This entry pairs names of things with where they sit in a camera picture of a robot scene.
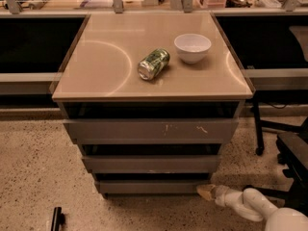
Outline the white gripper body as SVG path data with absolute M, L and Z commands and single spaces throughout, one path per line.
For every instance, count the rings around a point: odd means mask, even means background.
M 226 186 L 219 185 L 215 189 L 215 203 L 220 207 L 240 210 L 243 205 L 243 193 Z

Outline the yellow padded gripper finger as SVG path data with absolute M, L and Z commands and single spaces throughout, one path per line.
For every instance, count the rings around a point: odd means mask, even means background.
M 215 199 L 216 187 L 214 184 L 198 185 L 196 191 L 205 200 L 212 201 Z

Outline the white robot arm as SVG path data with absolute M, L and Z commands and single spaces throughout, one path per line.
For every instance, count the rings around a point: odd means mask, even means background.
M 255 189 L 238 191 L 224 185 L 206 184 L 198 185 L 196 191 L 207 201 L 231 208 L 242 218 L 264 221 L 264 231 L 308 231 L 307 216 L 292 208 L 276 207 Z

